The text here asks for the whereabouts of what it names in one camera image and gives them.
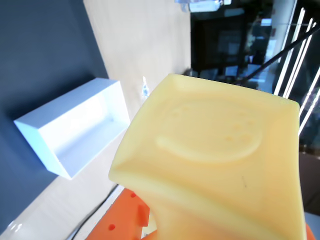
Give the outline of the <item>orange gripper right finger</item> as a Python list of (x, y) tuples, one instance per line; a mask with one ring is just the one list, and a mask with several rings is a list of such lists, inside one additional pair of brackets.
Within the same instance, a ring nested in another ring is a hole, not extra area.
[(315, 235), (313, 234), (310, 226), (306, 223), (306, 236), (307, 236), (307, 240), (316, 240)]

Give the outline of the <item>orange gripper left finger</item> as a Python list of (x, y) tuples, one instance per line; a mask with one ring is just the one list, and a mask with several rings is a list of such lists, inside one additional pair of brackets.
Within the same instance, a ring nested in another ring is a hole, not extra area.
[(142, 237), (150, 208), (125, 188), (88, 235), (88, 240), (156, 240), (157, 232)]

